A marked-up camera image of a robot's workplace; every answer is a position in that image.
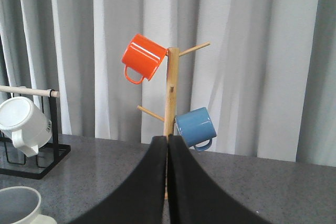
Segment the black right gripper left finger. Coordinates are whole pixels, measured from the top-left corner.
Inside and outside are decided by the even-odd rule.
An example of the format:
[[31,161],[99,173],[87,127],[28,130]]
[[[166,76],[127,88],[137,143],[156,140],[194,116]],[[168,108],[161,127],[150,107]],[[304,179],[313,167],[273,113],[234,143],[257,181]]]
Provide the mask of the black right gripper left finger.
[[144,157],[106,199],[72,223],[161,223],[167,139],[154,136]]

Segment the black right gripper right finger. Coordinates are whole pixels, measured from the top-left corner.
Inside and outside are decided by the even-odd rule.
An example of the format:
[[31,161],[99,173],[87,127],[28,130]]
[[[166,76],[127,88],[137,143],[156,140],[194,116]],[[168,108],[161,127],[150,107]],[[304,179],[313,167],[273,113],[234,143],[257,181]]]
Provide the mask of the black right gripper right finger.
[[171,223],[268,223],[222,190],[176,135],[169,135],[167,191]]

